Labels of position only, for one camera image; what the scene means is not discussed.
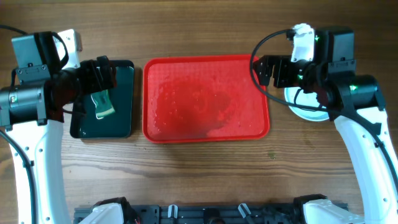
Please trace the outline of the green yellow scrub sponge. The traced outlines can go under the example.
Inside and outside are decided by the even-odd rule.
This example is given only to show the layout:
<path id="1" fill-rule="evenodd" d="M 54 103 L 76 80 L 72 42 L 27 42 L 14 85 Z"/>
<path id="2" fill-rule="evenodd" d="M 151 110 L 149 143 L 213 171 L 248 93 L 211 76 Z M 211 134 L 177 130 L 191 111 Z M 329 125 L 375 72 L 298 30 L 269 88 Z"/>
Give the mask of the green yellow scrub sponge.
<path id="1" fill-rule="evenodd" d="M 91 100 L 95 105 L 96 119 L 103 119 L 116 112 L 110 100 L 108 90 L 92 93 Z"/>

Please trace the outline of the white plate top stained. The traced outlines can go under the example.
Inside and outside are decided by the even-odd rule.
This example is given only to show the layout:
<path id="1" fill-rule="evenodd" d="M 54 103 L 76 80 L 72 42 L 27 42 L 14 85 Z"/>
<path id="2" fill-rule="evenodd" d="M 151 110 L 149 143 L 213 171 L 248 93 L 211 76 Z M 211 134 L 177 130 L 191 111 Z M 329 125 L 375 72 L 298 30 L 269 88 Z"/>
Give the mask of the white plate top stained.
<path id="1" fill-rule="evenodd" d="M 290 87 L 284 89 L 285 101 L 288 103 L 296 103 L 298 105 L 309 106 L 312 108 L 322 108 L 317 101 L 316 93 L 304 93 L 300 87 Z M 301 109 L 294 106 L 289 106 L 290 110 L 295 113 L 298 117 L 307 121 L 321 122 L 329 120 L 329 115 L 325 111 L 317 111 L 310 109 Z"/>

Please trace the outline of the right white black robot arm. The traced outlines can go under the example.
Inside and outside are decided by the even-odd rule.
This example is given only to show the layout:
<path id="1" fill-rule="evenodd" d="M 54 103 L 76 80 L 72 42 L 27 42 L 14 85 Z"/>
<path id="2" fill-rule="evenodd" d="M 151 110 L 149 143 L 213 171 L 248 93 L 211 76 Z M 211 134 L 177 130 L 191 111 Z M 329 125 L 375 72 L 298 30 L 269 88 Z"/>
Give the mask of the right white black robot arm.
<path id="1" fill-rule="evenodd" d="M 328 113 L 349 152 L 363 200 L 359 223 L 397 223 L 397 156 L 387 127 L 386 104 L 370 75 L 355 74 L 355 60 L 291 61 L 288 56 L 251 57 L 257 89 L 274 78 L 275 87 L 316 93 L 318 106 L 288 106 Z"/>

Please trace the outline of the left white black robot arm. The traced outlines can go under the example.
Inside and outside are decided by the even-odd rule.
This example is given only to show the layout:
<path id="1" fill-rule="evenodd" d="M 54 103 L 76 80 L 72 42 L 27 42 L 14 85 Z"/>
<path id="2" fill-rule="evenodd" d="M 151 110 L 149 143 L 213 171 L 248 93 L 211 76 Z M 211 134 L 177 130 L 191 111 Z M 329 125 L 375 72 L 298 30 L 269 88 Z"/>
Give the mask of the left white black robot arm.
<path id="1" fill-rule="evenodd" d="M 134 76 L 129 60 L 105 56 L 50 73 L 46 65 L 17 70 L 28 79 L 1 90 L 1 137 L 13 156 L 19 223 L 70 223 L 61 162 L 63 107 L 117 87 Z"/>

